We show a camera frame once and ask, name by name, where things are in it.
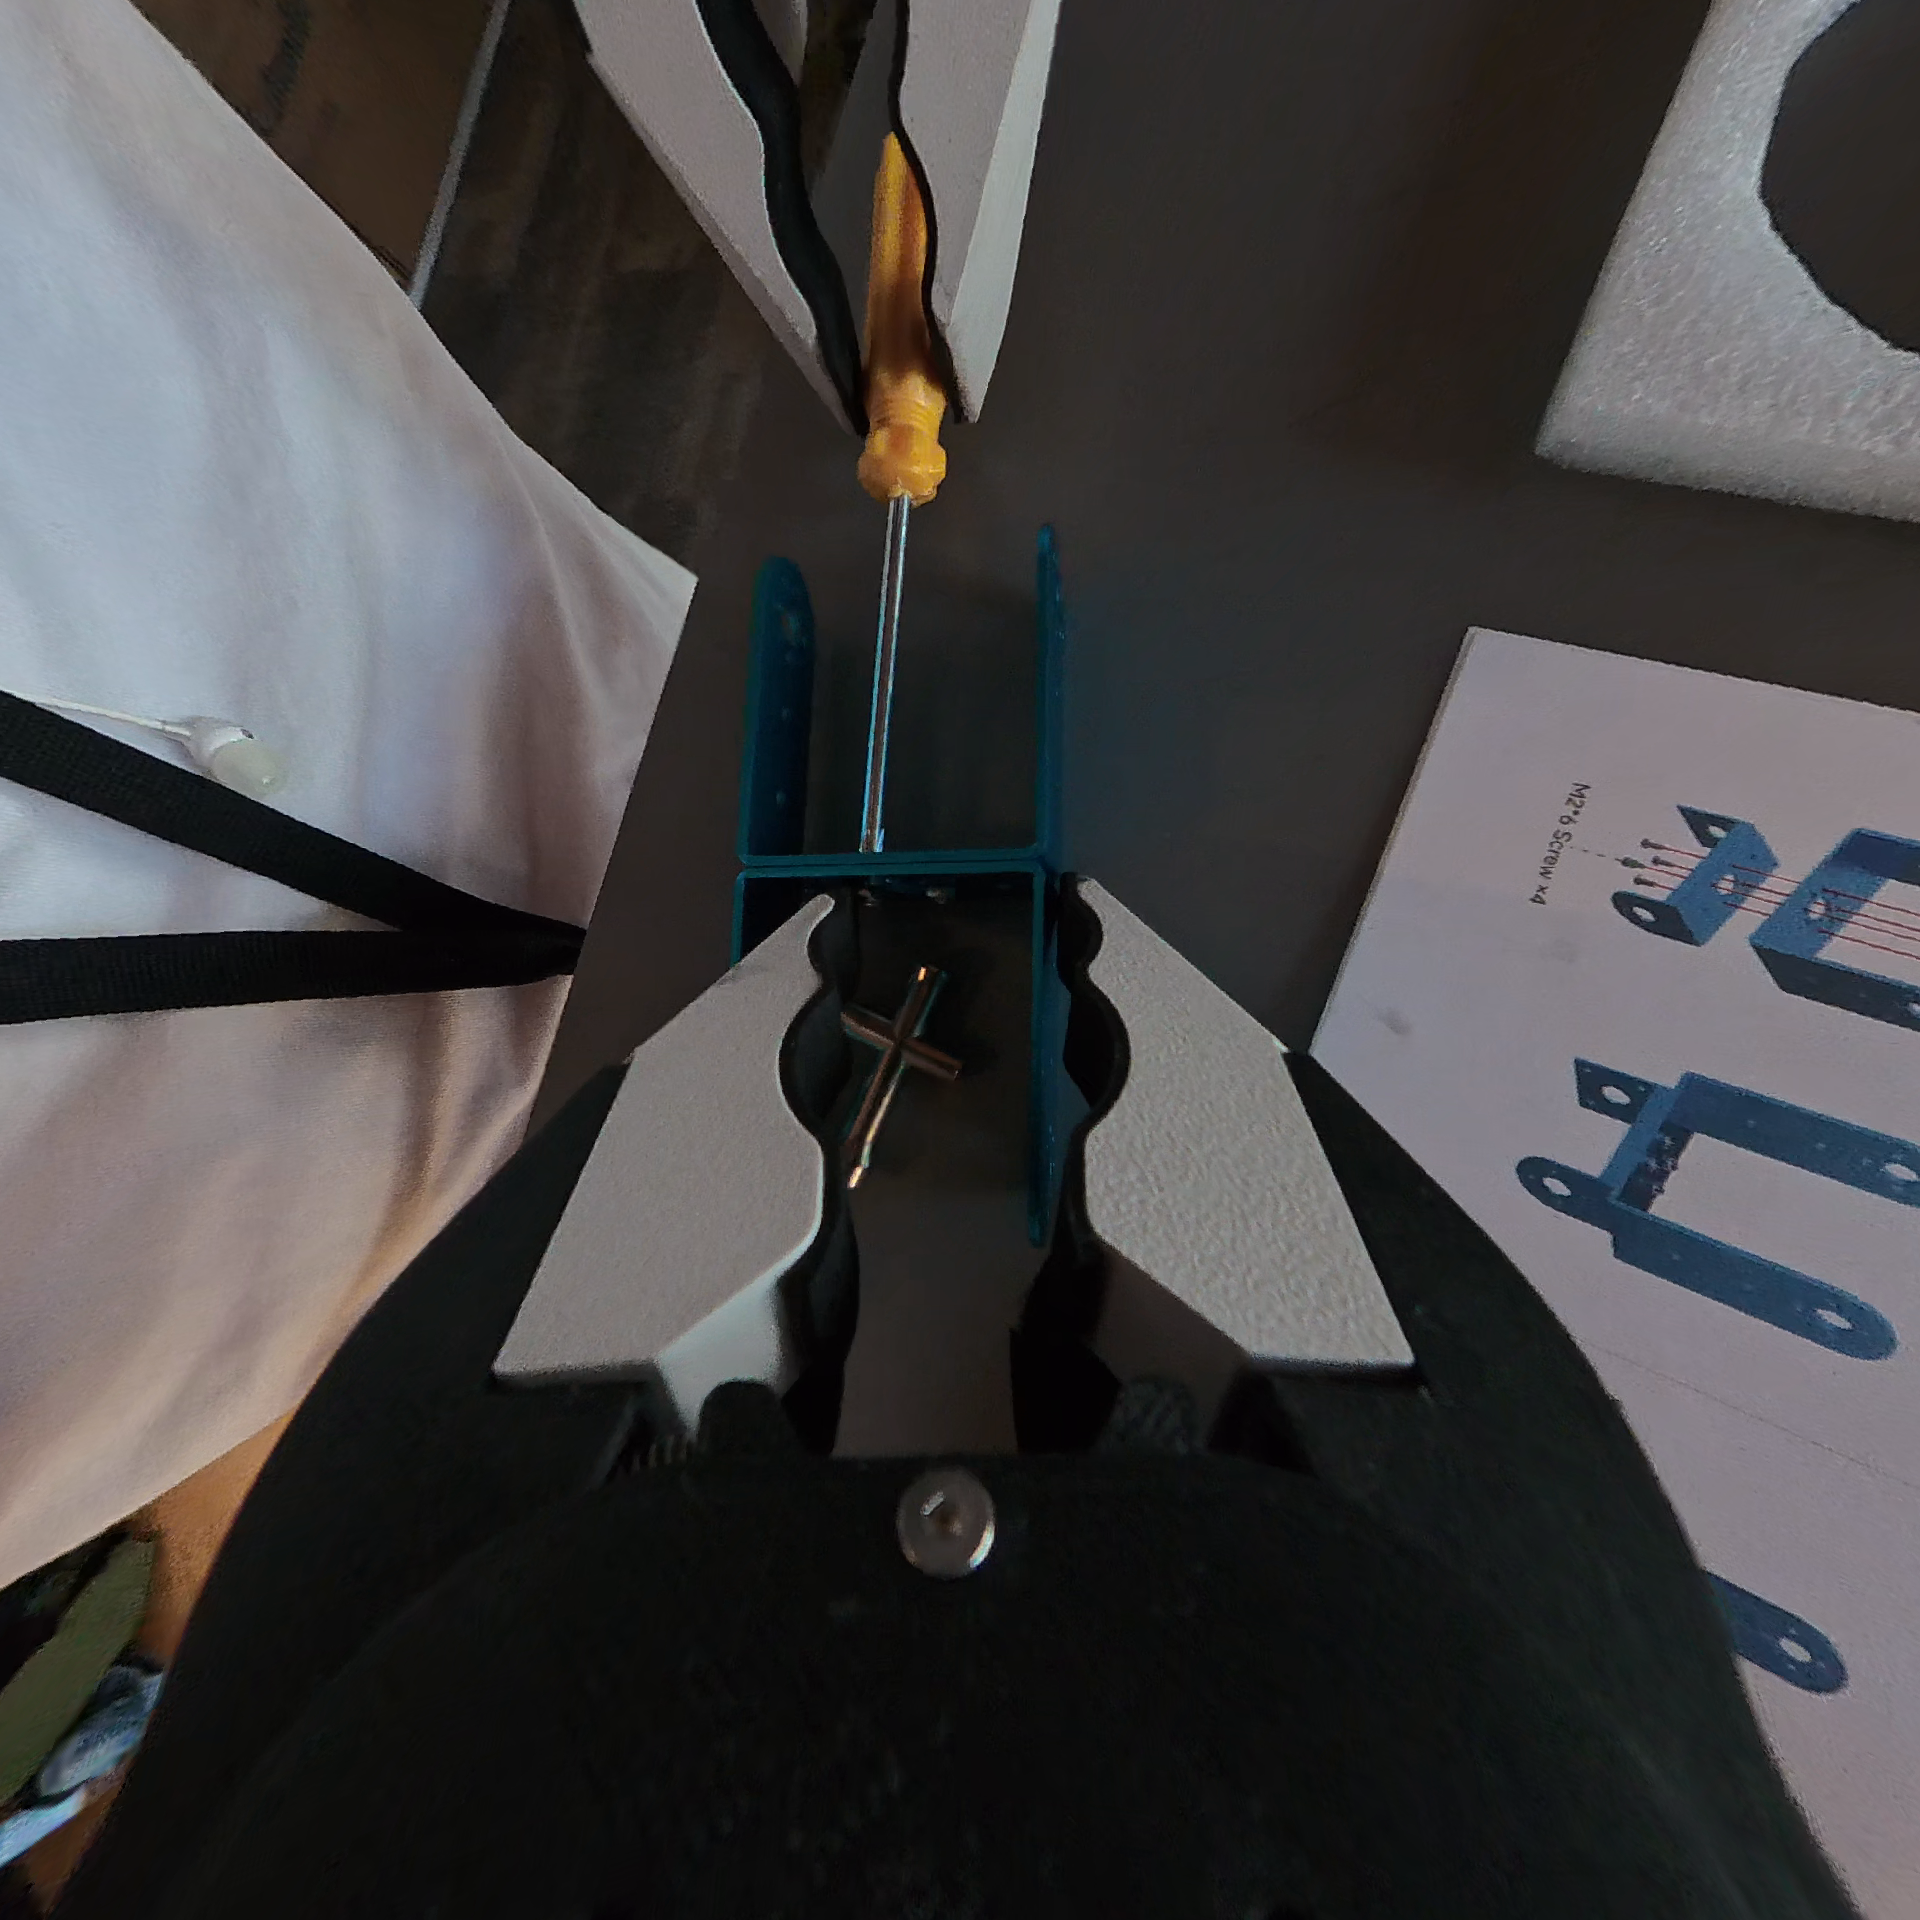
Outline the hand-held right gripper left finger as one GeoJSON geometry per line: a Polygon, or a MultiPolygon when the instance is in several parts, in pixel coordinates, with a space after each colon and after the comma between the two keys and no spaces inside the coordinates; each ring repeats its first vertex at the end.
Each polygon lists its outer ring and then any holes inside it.
{"type": "Polygon", "coordinates": [[[638,1382],[677,1432],[757,1382],[833,1451],[837,1105],[840,894],[816,894],[623,1065],[494,1380],[638,1382]]]}

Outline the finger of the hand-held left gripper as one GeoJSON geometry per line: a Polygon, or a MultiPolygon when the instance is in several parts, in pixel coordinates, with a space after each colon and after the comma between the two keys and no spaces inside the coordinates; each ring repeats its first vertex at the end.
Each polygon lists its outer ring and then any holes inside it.
{"type": "Polygon", "coordinates": [[[806,4],[578,4],[588,61],[844,427],[866,427],[850,285],[804,165],[806,4]]]}
{"type": "Polygon", "coordinates": [[[904,4],[894,132],[926,212],[924,312],[964,421],[994,378],[1060,4],[904,4]]]}

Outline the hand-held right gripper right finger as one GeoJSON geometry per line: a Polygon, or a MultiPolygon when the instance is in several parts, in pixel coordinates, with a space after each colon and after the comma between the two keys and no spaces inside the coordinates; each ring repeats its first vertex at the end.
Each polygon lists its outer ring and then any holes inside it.
{"type": "Polygon", "coordinates": [[[1287,1045],[1093,877],[1064,882],[1058,971],[1086,1112],[1008,1335],[1018,1441],[1096,1444],[1138,1380],[1201,1438],[1257,1380],[1416,1382],[1287,1045]]]}

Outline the yellow handled screwdriver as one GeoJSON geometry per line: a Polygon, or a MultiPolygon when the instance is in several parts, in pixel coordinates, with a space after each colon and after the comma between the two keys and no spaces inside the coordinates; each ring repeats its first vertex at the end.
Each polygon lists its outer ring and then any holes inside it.
{"type": "Polygon", "coordinates": [[[910,520],[947,481],[947,385],[926,322],[928,220],[924,192],[900,135],[880,147],[873,210],[866,302],[868,432],[857,461],[863,492],[887,507],[877,647],[863,770],[861,851],[884,848],[887,770],[900,661],[904,567],[910,520]]]}

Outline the metal cross socket wrench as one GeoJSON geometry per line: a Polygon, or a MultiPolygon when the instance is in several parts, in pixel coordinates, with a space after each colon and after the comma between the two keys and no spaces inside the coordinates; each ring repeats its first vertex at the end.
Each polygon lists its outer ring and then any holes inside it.
{"type": "Polygon", "coordinates": [[[913,1075],[924,1075],[943,1087],[964,1075],[961,1058],[926,1040],[926,1020],[933,1017],[943,987],[943,968],[921,967],[894,1014],[884,1017],[857,1005],[840,1011],[844,1035],[876,1054],[840,1145],[850,1192],[861,1190],[873,1172],[877,1137],[900,1087],[913,1075]]]}

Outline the blue metal bracket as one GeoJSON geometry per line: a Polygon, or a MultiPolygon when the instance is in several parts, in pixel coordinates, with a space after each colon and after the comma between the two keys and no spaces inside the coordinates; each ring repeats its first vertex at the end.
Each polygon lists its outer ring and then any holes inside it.
{"type": "Polygon", "coordinates": [[[1070,997],[1058,971],[1064,875],[1064,661],[1067,602],[1058,534],[1037,534],[1034,567],[1034,825],[1020,847],[804,851],[818,627],[804,572],[767,561],[754,578],[730,961],[757,948],[804,898],[868,890],[880,898],[961,900],[1023,894],[1030,905],[1026,1230],[1047,1242],[1064,1177],[1064,1038],[1070,997]]]}

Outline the dark grey desk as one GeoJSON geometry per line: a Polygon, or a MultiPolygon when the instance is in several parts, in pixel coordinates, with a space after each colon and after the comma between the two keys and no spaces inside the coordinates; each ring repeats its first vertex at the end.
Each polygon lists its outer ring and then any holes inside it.
{"type": "MultiPolygon", "coordinates": [[[[1918,705],[1918,525],[1563,468],[1558,374],[1708,4],[1067,4],[1011,325],[910,548],[924,680],[1070,587],[1070,851],[1308,1042],[1468,630],[1918,705]]],[[[544,1124],[726,967],[754,568],[877,510],[588,65],[508,4],[427,317],[700,574],[544,1124]]]]}

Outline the white instruction manual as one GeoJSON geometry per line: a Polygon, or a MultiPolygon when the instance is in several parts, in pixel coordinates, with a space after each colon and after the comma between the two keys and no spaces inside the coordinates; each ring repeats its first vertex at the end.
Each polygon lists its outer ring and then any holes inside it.
{"type": "Polygon", "coordinates": [[[1918,715],[1476,632],[1316,1054],[1590,1351],[1916,1918],[1918,715]]]}

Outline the white shirt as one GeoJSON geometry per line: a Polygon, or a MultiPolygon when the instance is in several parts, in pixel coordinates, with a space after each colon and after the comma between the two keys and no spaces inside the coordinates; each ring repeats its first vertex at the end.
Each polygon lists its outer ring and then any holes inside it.
{"type": "MultiPolygon", "coordinates": [[[[3,692],[587,925],[696,578],[133,4],[3,5],[3,692]]],[[[570,984],[3,1022],[3,1580],[286,1415],[503,1165],[570,984]]]]}

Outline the white earphone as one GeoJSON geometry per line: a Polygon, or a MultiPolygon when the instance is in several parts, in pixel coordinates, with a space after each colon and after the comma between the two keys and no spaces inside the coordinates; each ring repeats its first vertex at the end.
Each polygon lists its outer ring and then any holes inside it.
{"type": "Polygon", "coordinates": [[[26,697],[44,711],[64,717],[83,717],[91,724],[121,727],[170,740],[193,760],[193,765],[228,791],[270,800],[284,788],[284,765],[274,752],[241,724],[228,717],[140,717],[123,710],[86,705],[76,701],[26,697]]]}

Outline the white foam packing block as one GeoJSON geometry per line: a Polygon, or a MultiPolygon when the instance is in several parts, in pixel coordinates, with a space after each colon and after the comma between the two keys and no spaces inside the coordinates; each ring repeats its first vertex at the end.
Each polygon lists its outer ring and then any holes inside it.
{"type": "Polygon", "coordinates": [[[1764,205],[1794,64],[1848,4],[1716,4],[1536,451],[1574,471],[1918,520],[1918,355],[1823,291],[1764,205]]]}

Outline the grey green shoe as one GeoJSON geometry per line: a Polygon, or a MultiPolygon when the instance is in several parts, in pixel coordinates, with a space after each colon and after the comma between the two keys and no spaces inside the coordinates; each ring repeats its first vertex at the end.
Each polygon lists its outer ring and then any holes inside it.
{"type": "Polygon", "coordinates": [[[148,1617],[157,1538],[108,1530],[3,1585],[3,1811],[71,1735],[148,1617]]]}

